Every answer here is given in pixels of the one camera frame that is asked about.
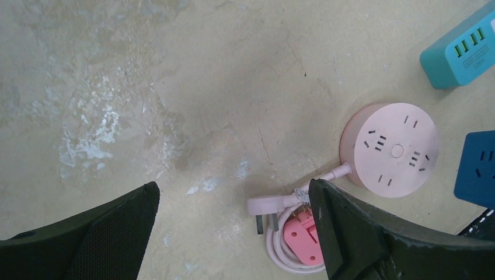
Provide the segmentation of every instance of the white power cord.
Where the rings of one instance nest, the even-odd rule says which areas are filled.
[[[351,173],[348,163],[333,169],[321,177],[327,181],[339,178]],[[309,183],[301,188],[296,188],[291,195],[272,195],[267,197],[252,198],[247,201],[247,211],[256,216],[258,234],[263,234],[262,215],[270,215],[269,226],[266,232],[266,249],[268,255],[277,266],[294,274],[313,274],[325,270],[325,264],[305,265],[292,252],[281,234],[285,222],[292,213],[303,204],[309,203]]]

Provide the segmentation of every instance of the pink plug adapter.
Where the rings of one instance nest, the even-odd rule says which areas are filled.
[[[323,263],[322,249],[311,209],[299,213],[296,218],[285,223],[284,240],[303,264]]]

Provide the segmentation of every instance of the power strip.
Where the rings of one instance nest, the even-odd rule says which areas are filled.
[[[495,130],[467,134],[454,195],[480,206],[495,208]]]
[[[495,64],[495,1],[490,1],[420,55],[436,89],[465,86]]]

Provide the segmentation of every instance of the yellow usb port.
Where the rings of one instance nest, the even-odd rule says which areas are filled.
[[[462,56],[461,51],[459,50],[459,46],[458,45],[456,45],[454,47],[454,51],[455,51],[455,54],[457,55],[457,57],[461,57]]]
[[[478,28],[476,32],[478,33],[478,37],[480,37],[480,40],[484,40],[484,35],[483,32],[481,31],[481,28]]]
[[[478,45],[478,39],[474,33],[471,33],[471,41],[473,41],[474,46]]]
[[[466,44],[465,40],[462,40],[461,45],[462,45],[462,49],[464,50],[465,53],[469,51],[468,45]]]

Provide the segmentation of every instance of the pink round power strip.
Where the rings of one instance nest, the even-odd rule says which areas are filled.
[[[349,179],[382,197],[416,191],[435,168],[440,151],[430,116],[407,103],[372,104],[357,112],[340,140]]]

